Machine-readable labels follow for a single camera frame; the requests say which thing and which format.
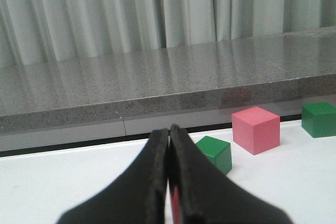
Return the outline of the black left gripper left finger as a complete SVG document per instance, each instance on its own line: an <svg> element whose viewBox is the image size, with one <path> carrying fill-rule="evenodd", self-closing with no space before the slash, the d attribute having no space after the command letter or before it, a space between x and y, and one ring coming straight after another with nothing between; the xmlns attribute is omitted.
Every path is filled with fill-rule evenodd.
<svg viewBox="0 0 336 224"><path fill-rule="evenodd" d="M65 212L58 223L164 223L168 130L154 130L146 145L108 187Z"/></svg>

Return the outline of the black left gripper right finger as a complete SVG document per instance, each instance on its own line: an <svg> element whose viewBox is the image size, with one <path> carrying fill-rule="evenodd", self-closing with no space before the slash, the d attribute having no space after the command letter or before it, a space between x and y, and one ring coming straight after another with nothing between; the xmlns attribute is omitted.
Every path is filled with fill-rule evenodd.
<svg viewBox="0 0 336 224"><path fill-rule="evenodd" d="M291 223L281 209L233 183L193 143L170 130L169 186L174 223Z"/></svg>

